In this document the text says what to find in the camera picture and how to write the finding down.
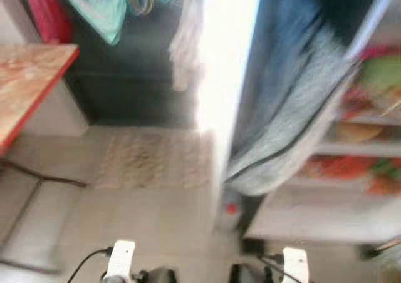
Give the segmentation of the marble-pattern folding table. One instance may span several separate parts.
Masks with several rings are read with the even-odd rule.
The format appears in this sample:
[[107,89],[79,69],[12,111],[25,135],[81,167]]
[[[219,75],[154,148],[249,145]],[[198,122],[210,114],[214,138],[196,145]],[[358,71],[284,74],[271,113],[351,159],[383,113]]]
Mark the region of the marble-pattern folding table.
[[0,169],[38,180],[86,188],[86,183],[46,175],[4,157],[23,126],[78,56],[75,44],[0,44]]

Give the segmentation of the black wardrobe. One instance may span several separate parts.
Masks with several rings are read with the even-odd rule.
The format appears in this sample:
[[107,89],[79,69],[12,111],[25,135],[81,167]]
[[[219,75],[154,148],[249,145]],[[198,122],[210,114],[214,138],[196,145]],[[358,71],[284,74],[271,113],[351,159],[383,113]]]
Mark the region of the black wardrobe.
[[72,43],[78,46],[66,80],[92,125],[195,125],[194,88],[172,90],[169,46],[182,0],[156,4],[147,15],[132,15],[127,8],[120,40],[114,46],[98,35],[69,0],[63,2],[72,24]]

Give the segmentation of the blue cloth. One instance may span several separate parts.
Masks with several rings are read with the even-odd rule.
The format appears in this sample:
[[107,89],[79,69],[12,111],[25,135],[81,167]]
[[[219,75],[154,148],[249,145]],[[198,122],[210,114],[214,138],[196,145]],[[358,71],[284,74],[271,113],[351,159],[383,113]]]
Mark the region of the blue cloth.
[[289,110],[320,8],[318,0],[260,0],[232,157],[242,157]]

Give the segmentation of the orange bowl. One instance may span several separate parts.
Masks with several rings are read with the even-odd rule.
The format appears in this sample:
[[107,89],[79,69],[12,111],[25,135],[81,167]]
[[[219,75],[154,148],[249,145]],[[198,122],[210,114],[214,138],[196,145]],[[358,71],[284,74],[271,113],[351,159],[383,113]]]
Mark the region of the orange bowl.
[[343,143],[364,143],[372,141],[381,134],[383,125],[362,125],[361,123],[338,123],[333,128],[336,140]]

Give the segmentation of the white hanging towel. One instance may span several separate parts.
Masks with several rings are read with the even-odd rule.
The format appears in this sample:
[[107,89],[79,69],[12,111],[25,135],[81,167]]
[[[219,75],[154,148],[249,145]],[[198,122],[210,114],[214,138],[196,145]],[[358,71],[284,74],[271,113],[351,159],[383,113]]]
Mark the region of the white hanging towel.
[[202,73],[198,50],[202,20],[203,0],[182,0],[177,31],[169,46],[174,91],[188,90]]

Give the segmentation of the speckled brown floor mat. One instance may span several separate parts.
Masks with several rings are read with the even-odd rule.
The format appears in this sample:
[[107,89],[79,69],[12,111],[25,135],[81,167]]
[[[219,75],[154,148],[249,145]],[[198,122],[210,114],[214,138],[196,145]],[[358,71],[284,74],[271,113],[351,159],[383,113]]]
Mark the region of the speckled brown floor mat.
[[198,188],[209,182],[211,137],[197,131],[132,129],[111,137],[92,187]]

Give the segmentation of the white cabinet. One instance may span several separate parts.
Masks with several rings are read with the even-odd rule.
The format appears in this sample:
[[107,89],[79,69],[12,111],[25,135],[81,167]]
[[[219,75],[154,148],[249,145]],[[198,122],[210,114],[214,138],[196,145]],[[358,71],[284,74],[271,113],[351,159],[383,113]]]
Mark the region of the white cabinet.
[[88,131],[88,120],[64,80],[59,80],[38,109],[29,117],[23,133],[80,137]]

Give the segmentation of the grey cloth cover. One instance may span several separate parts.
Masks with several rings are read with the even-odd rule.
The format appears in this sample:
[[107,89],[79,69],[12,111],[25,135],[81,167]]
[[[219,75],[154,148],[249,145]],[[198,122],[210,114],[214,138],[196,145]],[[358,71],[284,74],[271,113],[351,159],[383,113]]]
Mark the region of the grey cloth cover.
[[238,131],[226,185],[262,195],[289,180],[310,157],[343,97],[355,62],[329,25],[296,34],[270,54],[253,108]]

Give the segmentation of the red hanging bag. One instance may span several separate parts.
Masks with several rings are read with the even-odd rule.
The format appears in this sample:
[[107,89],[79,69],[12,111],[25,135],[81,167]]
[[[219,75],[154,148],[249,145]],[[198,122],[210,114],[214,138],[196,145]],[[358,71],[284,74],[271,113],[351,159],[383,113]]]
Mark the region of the red hanging bag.
[[47,44],[67,44],[72,27],[60,0],[28,0],[29,10],[40,38]]

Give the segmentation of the mint green hanging bag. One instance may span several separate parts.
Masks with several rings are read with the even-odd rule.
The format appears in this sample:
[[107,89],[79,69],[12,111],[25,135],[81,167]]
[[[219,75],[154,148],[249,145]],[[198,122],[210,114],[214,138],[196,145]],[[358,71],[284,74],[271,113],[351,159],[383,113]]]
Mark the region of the mint green hanging bag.
[[126,0],[69,0],[75,11],[109,45],[120,40],[127,12]]

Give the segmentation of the red food bag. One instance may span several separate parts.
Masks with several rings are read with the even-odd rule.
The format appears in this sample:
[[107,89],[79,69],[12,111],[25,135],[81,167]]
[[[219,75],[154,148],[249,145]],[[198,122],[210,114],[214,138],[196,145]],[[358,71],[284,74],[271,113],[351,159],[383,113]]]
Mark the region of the red food bag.
[[366,174],[375,159],[358,155],[313,155],[300,171],[312,179],[355,179]]

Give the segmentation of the bottle with red cap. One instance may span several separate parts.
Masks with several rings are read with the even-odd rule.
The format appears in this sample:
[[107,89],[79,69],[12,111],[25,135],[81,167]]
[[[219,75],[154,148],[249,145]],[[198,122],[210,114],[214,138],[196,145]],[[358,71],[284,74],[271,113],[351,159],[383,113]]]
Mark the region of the bottle with red cap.
[[217,228],[232,231],[238,226],[243,213],[241,196],[237,193],[227,193],[221,200],[221,210],[217,219]]

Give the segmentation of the green food bag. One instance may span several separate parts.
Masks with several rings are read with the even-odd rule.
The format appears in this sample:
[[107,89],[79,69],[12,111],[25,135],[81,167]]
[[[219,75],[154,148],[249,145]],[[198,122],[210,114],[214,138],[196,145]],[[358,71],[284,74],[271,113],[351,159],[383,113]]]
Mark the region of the green food bag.
[[364,62],[359,85],[373,100],[391,100],[401,85],[401,54],[379,56]]

